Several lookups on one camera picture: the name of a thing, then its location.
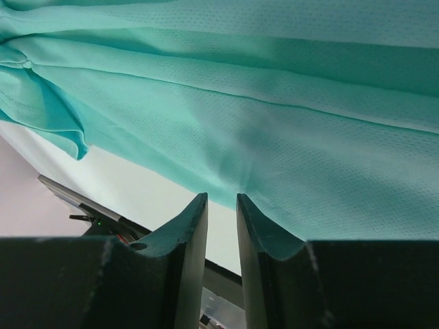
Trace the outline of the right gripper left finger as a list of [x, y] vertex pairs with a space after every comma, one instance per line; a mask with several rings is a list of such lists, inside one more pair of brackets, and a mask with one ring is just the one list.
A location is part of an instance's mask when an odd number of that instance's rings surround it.
[[197, 328], [208, 195], [131, 243], [3, 238], [2, 328]]

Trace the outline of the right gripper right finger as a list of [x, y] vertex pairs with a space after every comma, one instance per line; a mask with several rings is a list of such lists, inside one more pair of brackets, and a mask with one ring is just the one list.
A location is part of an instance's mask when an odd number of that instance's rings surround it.
[[303, 241], [237, 196], [249, 328], [437, 328], [437, 241]]

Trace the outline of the mint green t shirt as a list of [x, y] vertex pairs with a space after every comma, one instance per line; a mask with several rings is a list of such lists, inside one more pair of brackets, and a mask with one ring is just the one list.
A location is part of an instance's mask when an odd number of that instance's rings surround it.
[[2, 1], [1, 119], [305, 239], [438, 238], [437, 1]]

